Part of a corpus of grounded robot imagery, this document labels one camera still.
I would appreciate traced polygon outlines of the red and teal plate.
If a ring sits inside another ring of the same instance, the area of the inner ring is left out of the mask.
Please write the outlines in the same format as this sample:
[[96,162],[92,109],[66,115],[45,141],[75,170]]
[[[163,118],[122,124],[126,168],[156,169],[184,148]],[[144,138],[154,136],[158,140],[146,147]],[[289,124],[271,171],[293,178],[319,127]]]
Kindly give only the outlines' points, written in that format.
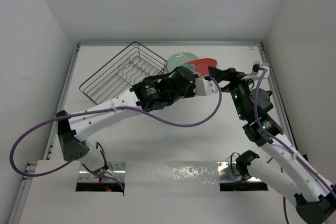
[[208,67],[217,67],[217,61],[213,58],[196,59],[186,62],[183,66],[190,69],[198,78],[209,74]]

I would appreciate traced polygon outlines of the green flower plate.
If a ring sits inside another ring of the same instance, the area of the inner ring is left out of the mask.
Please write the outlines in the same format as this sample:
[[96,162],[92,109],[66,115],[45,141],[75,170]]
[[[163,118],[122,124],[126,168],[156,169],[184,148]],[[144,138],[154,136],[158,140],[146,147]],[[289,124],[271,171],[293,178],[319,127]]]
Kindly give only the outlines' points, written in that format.
[[167,60],[167,72],[173,71],[176,67],[183,65],[186,62],[197,59],[199,59],[199,57],[190,52],[178,52],[173,54]]

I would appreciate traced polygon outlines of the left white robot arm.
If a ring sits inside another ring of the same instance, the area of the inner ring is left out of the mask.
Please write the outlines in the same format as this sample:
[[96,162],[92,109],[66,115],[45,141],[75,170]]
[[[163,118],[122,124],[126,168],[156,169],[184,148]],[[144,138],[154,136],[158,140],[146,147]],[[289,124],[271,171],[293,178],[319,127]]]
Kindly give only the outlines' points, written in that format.
[[173,72],[147,77],[115,98],[58,122],[57,134],[63,158],[78,160],[89,170],[96,172],[107,167],[102,151],[90,142],[89,137],[101,129],[118,123],[138,112],[161,110],[191,94],[196,75],[186,67]]

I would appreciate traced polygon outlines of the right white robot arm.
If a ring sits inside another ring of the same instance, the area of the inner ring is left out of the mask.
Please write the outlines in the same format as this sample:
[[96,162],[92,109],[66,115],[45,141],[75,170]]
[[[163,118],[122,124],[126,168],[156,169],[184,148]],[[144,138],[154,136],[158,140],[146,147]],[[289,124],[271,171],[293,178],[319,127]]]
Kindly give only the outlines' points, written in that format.
[[268,67],[256,63],[251,74],[234,68],[208,70],[217,82],[228,82],[221,91],[231,94],[239,119],[247,122],[243,126],[247,138],[284,170],[273,169],[257,153],[248,150],[235,159],[238,176],[261,179],[291,202],[306,223],[324,223],[335,212],[335,185],[307,162],[268,114],[274,107],[270,99],[272,91],[260,87]]

